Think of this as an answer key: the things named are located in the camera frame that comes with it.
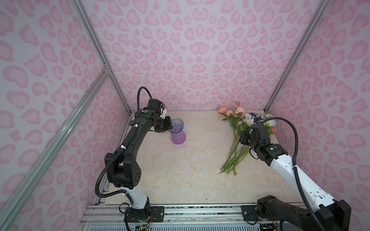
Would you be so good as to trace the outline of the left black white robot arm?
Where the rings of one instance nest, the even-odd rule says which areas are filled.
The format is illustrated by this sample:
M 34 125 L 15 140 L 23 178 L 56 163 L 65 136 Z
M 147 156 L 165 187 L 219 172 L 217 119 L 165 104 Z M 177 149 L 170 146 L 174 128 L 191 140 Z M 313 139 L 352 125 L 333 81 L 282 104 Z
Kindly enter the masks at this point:
M 105 168 L 100 178 L 107 176 L 109 183 L 118 190 L 110 193 L 102 193 L 99 190 L 100 183 L 95 185 L 95 194 L 100 198 L 108 198 L 117 194 L 124 194 L 130 203 L 125 209 L 126 218 L 146 222 L 151 218 L 150 201 L 139 185 L 142 170 L 137 163 L 137 154 L 140 146 L 151 129 L 162 133 L 172 129 L 171 117 L 166 115 L 166 108 L 160 100 L 150 99 L 147 107 L 138 109 L 134 120 L 130 122 L 130 130 L 113 153 L 105 156 Z

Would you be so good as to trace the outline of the purple blue glass vase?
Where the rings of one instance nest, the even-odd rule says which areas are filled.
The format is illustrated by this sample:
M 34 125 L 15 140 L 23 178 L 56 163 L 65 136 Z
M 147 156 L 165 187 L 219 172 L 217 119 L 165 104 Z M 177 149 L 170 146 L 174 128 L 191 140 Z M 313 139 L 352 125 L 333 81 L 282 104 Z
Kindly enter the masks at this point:
M 169 130 L 171 134 L 171 140 L 174 144 L 181 145 L 186 141 L 186 134 L 184 132 L 185 124 L 180 118 L 172 118 L 172 129 Z

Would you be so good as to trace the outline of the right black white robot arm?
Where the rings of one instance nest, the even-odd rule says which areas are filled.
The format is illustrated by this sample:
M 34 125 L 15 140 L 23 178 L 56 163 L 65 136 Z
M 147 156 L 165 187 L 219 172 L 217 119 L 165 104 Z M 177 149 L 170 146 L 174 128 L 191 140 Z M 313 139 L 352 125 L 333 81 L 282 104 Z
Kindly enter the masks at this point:
M 305 208 L 282 202 L 269 195 L 258 199 L 253 216 L 256 221 L 288 222 L 303 231 L 348 231 L 351 207 L 344 200 L 336 200 L 321 189 L 296 164 L 279 144 L 271 142 L 264 124 L 254 123 L 240 135 L 240 143 L 248 145 L 300 195 Z

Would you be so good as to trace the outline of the pink carnation flower stem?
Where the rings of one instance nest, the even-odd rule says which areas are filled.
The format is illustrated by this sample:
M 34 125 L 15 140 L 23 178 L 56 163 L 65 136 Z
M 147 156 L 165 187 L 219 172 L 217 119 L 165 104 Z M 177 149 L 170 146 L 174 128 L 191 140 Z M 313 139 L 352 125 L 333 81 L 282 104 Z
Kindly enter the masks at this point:
M 234 140 L 226 161 L 227 163 L 231 162 L 232 157 L 237 153 L 241 132 L 246 128 L 246 111 L 240 104 L 240 102 L 236 102 L 236 105 L 232 109 L 227 109 L 225 106 L 218 109 L 218 113 L 224 116 L 223 121 L 230 123 L 234 135 Z

